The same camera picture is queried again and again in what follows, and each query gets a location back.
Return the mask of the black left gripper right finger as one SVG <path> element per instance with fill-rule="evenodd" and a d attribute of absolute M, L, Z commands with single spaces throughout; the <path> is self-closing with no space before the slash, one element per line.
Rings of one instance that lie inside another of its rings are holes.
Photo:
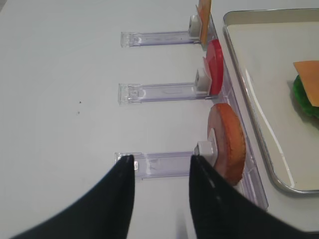
<path fill-rule="evenodd" d="M 193 155 L 189 172 L 189 203 L 198 239 L 317 239 L 246 199 L 206 159 Z"/>

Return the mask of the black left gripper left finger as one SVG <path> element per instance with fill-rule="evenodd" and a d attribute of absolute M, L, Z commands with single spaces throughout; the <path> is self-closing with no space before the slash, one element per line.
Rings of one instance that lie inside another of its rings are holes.
<path fill-rule="evenodd" d="M 127 155 L 83 197 L 17 239 L 125 239 L 135 198 L 134 157 Z"/>

